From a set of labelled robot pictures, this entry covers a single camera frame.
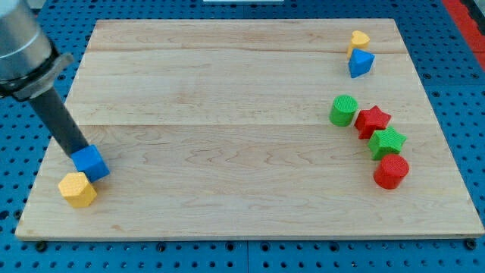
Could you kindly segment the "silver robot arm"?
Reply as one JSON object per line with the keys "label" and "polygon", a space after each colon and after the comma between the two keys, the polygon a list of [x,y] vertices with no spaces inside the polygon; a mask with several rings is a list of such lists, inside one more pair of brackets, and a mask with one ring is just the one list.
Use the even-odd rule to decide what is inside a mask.
{"label": "silver robot arm", "polygon": [[22,102],[40,96],[73,61],[71,54],[56,49],[27,2],[1,2],[2,97]]}

